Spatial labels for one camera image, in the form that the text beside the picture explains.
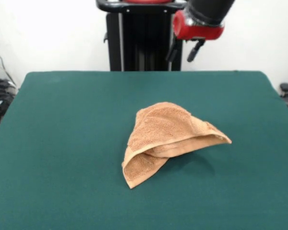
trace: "table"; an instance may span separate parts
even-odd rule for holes
[[[130,190],[136,112],[173,102],[233,141]],[[34,72],[0,125],[0,230],[288,230],[288,109],[261,72]]]

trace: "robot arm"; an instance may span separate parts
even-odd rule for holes
[[[177,40],[197,41],[188,56],[194,60],[206,40],[218,39],[223,31],[223,19],[235,0],[190,0],[183,10],[175,13],[173,19],[174,37],[167,60],[172,62],[176,54]]]

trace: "towel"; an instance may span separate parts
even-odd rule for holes
[[[154,175],[171,157],[208,146],[231,143],[212,124],[168,102],[141,109],[128,140],[123,175],[134,188]]]

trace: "folded towel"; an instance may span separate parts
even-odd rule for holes
[[[170,157],[208,146],[231,143],[212,124],[173,103],[157,103],[136,114],[122,163],[130,188],[154,175]]]

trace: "black cable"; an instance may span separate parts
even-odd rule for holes
[[[5,66],[4,66],[4,62],[3,62],[3,58],[0,56],[0,60],[1,60],[1,65],[2,68],[4,69],[6,75],[9,77],[9,79],[11,80],[11,82],[13,82],[14,85],[16,85],[16,83],[14,82],[13,78],[10,76],[10,74],[7,72]]]

